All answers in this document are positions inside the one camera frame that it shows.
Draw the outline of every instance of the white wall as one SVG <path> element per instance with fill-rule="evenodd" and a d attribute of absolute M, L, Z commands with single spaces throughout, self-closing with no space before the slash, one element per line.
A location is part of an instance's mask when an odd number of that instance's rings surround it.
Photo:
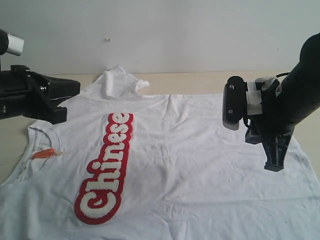
<path fill-rule="evenodd" d="M 0 28 L 24 38 L 43 74 L 291 69 L 320 31 L 320 0 L 0 0 Z"/>

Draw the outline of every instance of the cable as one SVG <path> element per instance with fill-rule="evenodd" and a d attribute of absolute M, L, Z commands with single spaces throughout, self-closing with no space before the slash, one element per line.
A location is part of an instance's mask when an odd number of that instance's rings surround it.
<path fill-rule="evenodd" d="M 284 73 L 281 73 L 281 74 L 276 75 L 275 77 L 276 77 L 276 78 L 280 78 L 280 77 L 289 75 L 289 73 L 290 73 L 290 72 L 284 72 Z"/>

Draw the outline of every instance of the white t-shirt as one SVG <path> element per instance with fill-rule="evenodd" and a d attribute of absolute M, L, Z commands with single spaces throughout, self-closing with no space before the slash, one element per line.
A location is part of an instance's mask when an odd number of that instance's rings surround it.
<path fill-rule="evenodd" d="M 0 185 L 2 240 L 320 238 L 320 186 L 295 139 L 264 170 L 246 127 L 222 125 L 222 94 L 148 95 L 116 67 L 65 101 L 67 122 L 37 120 Z M 48 148 L 60 156 L 35 158 Z"/>

